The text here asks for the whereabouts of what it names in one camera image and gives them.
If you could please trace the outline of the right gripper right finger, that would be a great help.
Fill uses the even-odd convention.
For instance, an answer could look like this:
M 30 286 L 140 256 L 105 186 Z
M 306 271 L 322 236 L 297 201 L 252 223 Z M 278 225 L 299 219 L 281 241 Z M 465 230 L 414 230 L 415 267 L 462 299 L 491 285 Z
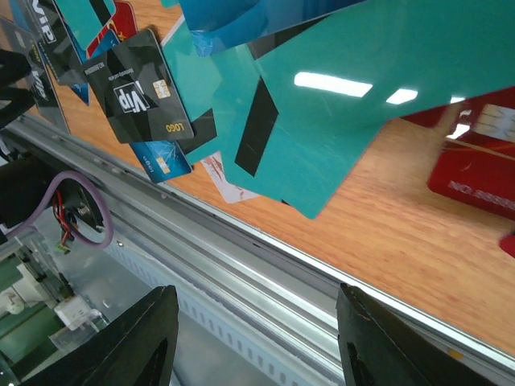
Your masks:
M 336 311 L 347 385 L 489 384 L 356 286 L 340 285 Z

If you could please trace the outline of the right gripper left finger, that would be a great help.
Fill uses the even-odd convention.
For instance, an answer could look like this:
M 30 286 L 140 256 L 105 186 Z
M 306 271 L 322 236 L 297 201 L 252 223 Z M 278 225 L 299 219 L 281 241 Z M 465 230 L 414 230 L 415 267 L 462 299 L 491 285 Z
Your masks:
M 179 329 L 173 285 L 159 286 L 23 385 L 168 385 Z

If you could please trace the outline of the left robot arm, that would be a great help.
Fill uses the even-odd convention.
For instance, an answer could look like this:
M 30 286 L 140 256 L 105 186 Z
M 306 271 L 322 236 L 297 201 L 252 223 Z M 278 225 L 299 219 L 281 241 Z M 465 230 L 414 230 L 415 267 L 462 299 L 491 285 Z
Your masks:
M 25 55 L 1 50 L 1 128 L 21 117 L 35 104 L 30 90 L 13 84 L 31 74 Z M 27 220 L 39 206 L 48 185 L 50 173 L 37 158 L 30 155 L 13 158 L 1 166 L 1 223 L 7 228 Z

